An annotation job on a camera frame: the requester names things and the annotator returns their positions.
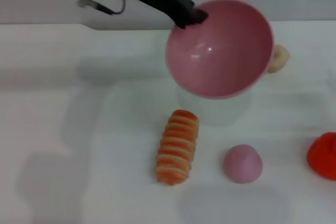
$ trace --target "pink bowl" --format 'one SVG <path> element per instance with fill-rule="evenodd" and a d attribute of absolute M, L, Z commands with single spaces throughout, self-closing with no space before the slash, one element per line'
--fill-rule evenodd
<path fill-rule="evenodd" d="M 209 17 L 185 30 L 175 27 L 166 47 L 166 64 L 183 89 L 204 98 L 229 98 L 250 88 L 274 53 L 267 18 L 237 0 L 215 0 L 198 8 Z"/>

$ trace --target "orange striped toy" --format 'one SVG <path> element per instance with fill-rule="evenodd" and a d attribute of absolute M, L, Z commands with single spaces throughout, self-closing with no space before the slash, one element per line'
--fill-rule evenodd
<path fill-rule="evenodd" d="M 174 186 L 189 177 L 198 127 L 198 118 L 193 113 L 174 111 L 162 134 L 156 157 L 155 174 L 158 182 Z"/>

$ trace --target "toy food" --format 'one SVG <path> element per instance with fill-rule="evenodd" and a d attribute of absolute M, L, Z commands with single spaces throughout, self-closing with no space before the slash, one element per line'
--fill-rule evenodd
<path fill-rule="evenodd" d="M 274 55 L 272 58 L 272 62 L 268 67 L 268 72 L 278 72 L 281 68 L 284 67 L 284 65 L 286 65 L 289 58 L 290 54 L 285 47 L 281 45 L 275 45 Z"/>
<path fill-rule="evenodd" d="M 174 186 L 189 177 L 198 126 L 198 118 L 193 113 L 174 111 L 162 134 L 156 157 L 155 175 L 158 182 Z"/>
<path fill-rule="evenodd" d="M 336 180 L 336 132 L 320 136 L 309 148 L 307 161 L 317 174 Z"/>
<path fill-rule="evenodd" d="M 257 151 L 246 144 L 232 147 L 224 157 L 223 169 L 236 183 L 255 181 L 263 171 L 263 162 Z"/>

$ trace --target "red object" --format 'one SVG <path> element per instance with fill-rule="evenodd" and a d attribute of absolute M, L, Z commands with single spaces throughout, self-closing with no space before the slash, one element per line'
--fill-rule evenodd
<path fill-rule="evenodd" d="M 317 174 L 336 180 L 336 132 L 320 136 L 309 148 L 307 161 Z"/>

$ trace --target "beige toy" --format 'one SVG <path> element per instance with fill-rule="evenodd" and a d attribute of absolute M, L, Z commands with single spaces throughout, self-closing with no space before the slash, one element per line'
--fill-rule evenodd
<path fill-rule="evenodd" d="M 287 49 L 281 45 L 275 45 L 274 56 L 271 64 L 268 67 L 269 73 L 276 73 L 286 65 L 290 58 Z"/>

